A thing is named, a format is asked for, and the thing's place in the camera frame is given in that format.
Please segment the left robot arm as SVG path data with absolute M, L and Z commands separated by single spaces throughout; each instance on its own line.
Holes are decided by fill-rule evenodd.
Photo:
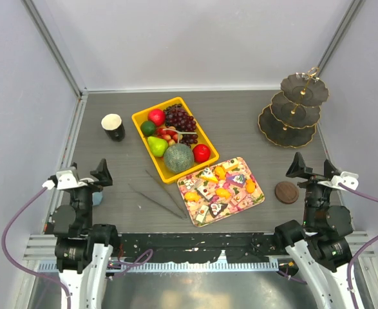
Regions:
M 62 308 L 101 308 L 108 261 L 120 250 L 116 226 L 93 223 L 93 194 L 113 184 L 106 159 L 90 174 L 79 178 L 77 165 L 72 164 L 43 184 L 70 195 L 69 203 L 52 214 Z

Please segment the metal serving tongs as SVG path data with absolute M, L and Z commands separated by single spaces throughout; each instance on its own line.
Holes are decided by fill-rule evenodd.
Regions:
M 167 190 L 161 179 L 151 170 L 146 169 L 146 174 L 149 176 L 150 183 L 155 184 L 154 189 L 147 188 L 142 183 L 129 183 L 130 189 L 173 216 L 187 220 L 188 216 L 180 202 Z

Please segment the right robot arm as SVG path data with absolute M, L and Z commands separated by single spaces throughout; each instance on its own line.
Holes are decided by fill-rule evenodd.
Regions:
M 358 174 L 340 171 L 325 160 L 323 174 L 307 167 L 301 153 L 296 153 L 286 173 L 301 178 L 305 190 L 303 222 L 291 220 L 275 228 L 274 246 L 289 254 L 306 281 L 318 308 L 353 308 L 349 283 L 354 273 L 348 269 L 352 252 L 346 240 L 354 230 L 350 211 L 331 205 L 332 191 L 357 189 Z

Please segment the floral serving tray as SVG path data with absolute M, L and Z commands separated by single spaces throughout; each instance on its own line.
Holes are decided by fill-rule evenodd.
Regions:
M 200 178 L 201 171 L 188 174 L 187 176 L 181 177 L 177 181 L 177 186 L 180 194 L 184 200 L 185 208 L 189 213 L 189 217 L 196 227 L 204 227 L 206 225 L 212 224 L 214 222 L 220 221 L 222 219 L 228 218 L 229 216 L 235 215 L 249 208 L 261 204 L 265 200 L 265 195 L 257 183 L 254 175 L 252 174 L 246 161 L 241 157 L 232 158 L 226 160 L 220 164 L 216 164 L 210 167 L 213 173 L 219 179 L 218 183 L 208 182 Z M 226 177 L 232 174 L 244 174 L 246 177 L 246 182 L 243 188 L 233 186 L 226 182 Z M 214 192 L 214 197 L 211 201 L 206 201 L 203 199 L 196 188 L 199 185 L 207 186 L 211 191 Z M 231 193 L 229 199 L 221 198 L 215 194 L 215 190 L 218 188 L 227 189 Z M 243 192 L 247 197 L 241 202 L 238 207 L 232 207 L 230 200 L 238 193 Z M 201 207 L 209 207 L 212 203 L 227 203 L 227 208 L 220 213 L 217 217 L 213 218 L 210 212 L 207 213 L 205 221 L 203 223 L 198 223 L 195 220 L 198 210 Z

